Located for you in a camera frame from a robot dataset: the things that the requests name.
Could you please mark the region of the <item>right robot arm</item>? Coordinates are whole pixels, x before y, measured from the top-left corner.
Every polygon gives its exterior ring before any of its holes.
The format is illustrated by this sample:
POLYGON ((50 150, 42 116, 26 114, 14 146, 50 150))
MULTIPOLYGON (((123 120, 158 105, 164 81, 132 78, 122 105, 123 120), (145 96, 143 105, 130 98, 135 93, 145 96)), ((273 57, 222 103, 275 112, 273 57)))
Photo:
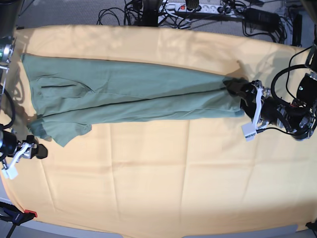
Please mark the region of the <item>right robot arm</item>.
POLYGON ((6 76, 9 71, 9 64, 15 48, 14 31, 16 22, 21 13, 24 1, 22 0, 2 0, 0 2, 0 95, 6 96, 12 112, 11 121, 0 125, 0 161, 5 162, 6 157, 14 157, 22 151, 22 146, 26 145, 26 152, 22 153, 23 158, 44 159, 48 156, 48 150, 36 141, 33 135, 28 135, 25 140, 19 141, 12 133, 6 131, 11 128, 16 118, 15 105, 12 97, 5 89, 6 76))

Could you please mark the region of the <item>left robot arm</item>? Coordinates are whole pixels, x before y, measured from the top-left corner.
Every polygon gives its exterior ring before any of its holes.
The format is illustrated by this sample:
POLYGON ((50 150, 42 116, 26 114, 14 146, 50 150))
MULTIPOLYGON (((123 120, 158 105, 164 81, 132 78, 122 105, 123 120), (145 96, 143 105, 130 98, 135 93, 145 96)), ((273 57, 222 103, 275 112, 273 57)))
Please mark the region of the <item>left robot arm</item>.
POLYGON ((246 141, 269 129, 292 136, 297 141, 310 138, 317 127, 317 44, 307 49, 309 54, 304 64, 289 65, 273 78, 271 86, 262 82, 243 79, 225 81, 227 91, 241 98, 240 107, 252 120, 242 126, 246 141), (301 80, 292 102, 278 97, 275 91, 277 80, 297 69, 308 69, 301 80))

